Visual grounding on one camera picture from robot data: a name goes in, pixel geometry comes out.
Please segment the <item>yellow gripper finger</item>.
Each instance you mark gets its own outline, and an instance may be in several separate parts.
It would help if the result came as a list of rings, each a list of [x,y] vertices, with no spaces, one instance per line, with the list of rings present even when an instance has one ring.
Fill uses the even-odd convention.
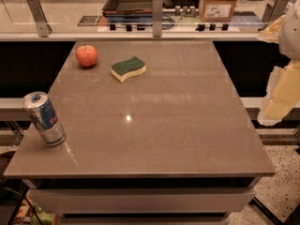
[[[257,120],[269,127],[281,122],[300,102],[300,61],[292,59],[286,67],[274,67],[266,92]]]
[[[282,15],[266,28],[264,28],[261,33],[257,36],[257,39],[267,43],[278,44],[278,37],[281,30],[281,25],[283,23],[285,16]]]

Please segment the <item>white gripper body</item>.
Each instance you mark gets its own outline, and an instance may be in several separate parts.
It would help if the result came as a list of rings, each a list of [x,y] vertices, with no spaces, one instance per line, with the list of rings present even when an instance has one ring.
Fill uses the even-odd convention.
[[[279,50],[290,59],[300,59],[300,0],[286,12],[279,33]]]

